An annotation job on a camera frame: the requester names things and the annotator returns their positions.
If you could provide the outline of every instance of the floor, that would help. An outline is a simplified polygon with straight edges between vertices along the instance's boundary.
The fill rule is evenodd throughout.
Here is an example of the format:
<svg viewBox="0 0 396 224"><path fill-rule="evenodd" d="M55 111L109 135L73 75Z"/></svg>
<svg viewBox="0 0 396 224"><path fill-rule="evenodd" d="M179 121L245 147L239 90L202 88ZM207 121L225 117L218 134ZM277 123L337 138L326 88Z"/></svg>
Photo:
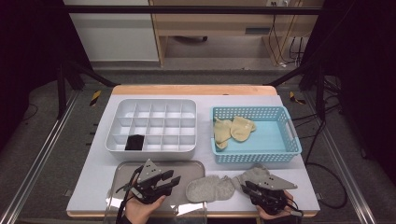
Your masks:
<svg viewBox="0 0 396 224"><path fill-rule="evenodd" d="M179 36L170 38L163 67L140 65L134 70L97 72L114 82L128 84L261 85L295 68L295 62L287 60L291 63L286 67L274 66L260 38L209 37L203 42L198 37ZM0 196L2 223L102 223L101 218L75 220L64 211L70 193L67 190L72 192L77 183L95 127L111 93L110 88L89 77L84 80L83 91L68 89L68 97L74 99L75 106L65 124L56 120L56 83L32 92L25 120L1 151L0 188L6 189ZM314 189L323 200L321 211L315 217L305 218L304 223L396 223L396 210L392 206L396 199L394 185L375 161L361 157L359 142L342 116L336 97L326 92L327 107L334 105L335 108L329 109L326 126L321 130L318 119L303 118L315 113L315 94L314 90L299 91L299 80L300 77L295 77L276 89L294 119L304 149L303 158L313 146L310 161L327 167L336 176L317 165L307 166ZM102 90L100 100L96 106L88 106L97 90ZM291 101L291 91L297 100L305 100L306 104ZM62 129L53 134L56 141L49 143L54 126ZM348 194L345 204L344 190L338 179ZM17 215L18 219L12 219L11 215ZM209 219L208 223L224 221L231 222ZM238 221L255 223L255 219L234 220Z"/></svg>

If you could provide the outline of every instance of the gray fabric piece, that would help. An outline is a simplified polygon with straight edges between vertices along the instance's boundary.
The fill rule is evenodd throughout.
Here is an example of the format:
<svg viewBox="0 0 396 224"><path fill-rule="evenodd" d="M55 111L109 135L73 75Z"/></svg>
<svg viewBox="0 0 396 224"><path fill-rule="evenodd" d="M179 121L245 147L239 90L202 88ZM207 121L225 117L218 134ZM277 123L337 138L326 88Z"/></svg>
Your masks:
<svg viewBox="0 0 396 224"><path fill-rule="evenodd" d="M245 171L243 174L238 175L232 179L233 186L236 190L242 192L241 184L246 185L246 181L259 184L264 182L264 178L267 177L270 172L262 165L255 165L253 168Z"/></svg>
<svg viewBox="0 0 396 224"><path fill-rule="evenodd" d="M192 203L225 201L230 199L235 187L228 176L220 179L217 175L209 175L190 182L186 188L187 199Z"/></svg>

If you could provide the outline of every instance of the wall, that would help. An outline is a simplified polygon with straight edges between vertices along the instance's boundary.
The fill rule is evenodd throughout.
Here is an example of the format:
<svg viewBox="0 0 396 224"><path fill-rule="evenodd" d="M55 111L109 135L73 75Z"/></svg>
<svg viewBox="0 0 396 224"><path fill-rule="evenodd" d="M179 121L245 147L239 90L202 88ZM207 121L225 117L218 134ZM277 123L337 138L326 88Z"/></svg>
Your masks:
<svg viewBox="0 0 396 224"><path fill-rule="evenodd" d="M64 0L66 5L147 6L146 0ZM158 62L149 14L70 14L91 62Z"/></svg>

